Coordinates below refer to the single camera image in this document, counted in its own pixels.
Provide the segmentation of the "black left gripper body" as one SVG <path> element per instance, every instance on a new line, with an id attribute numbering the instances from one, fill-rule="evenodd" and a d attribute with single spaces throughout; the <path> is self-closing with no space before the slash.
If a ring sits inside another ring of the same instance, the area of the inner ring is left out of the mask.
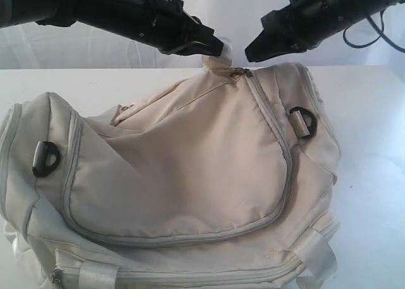
<path id="1" fill-rule="evenodd" d="M 126 38 L 163 54 L 202 54 L 201 21 L 184 11 L 183 0 L 129 0 Z"/>

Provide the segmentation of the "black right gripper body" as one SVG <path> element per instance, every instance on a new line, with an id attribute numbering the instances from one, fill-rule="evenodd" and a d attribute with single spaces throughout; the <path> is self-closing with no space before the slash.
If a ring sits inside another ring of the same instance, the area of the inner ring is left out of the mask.
<path id="1" fill-rule="evenodd" d="M 316 48 L 348 26 L 344 0 L 289 0 L 261 18 L 262 32 L 282 35 L 285 51 Z"/>

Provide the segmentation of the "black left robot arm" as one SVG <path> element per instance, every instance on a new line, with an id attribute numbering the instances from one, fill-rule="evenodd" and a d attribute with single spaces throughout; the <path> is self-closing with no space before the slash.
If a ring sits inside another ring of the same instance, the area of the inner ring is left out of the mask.
<path id="1" fill-rule="evenodd" d="M 182 0 L 1 0 L 1 27 L 76 22 L 154 47 L 166 55 L 220 56 L 214 30 L 184 11 Z"/>

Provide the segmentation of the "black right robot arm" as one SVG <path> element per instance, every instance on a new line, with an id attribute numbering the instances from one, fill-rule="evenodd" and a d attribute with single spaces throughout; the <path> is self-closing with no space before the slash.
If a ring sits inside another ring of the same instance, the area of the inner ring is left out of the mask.
<path id="1" fill-rule="evenodd" d="M 404 0 L 289 0 L 261 18 L 261 33 L 246 47 L 258 63 L 318 47 L 327 38 Z"/>

